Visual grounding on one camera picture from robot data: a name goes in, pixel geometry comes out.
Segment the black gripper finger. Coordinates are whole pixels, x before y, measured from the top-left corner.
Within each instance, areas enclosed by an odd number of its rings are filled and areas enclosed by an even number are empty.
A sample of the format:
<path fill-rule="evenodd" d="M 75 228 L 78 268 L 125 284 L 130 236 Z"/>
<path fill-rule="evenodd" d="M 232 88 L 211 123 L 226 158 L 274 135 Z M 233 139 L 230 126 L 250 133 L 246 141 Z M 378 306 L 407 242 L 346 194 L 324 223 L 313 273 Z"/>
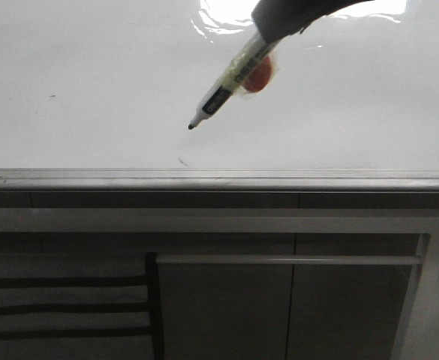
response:
<path fill-rule="evenodd" d="M 266 43 L 304 32 L 314 21 L 362 0 L 261 0 L 251 13 Z"/>

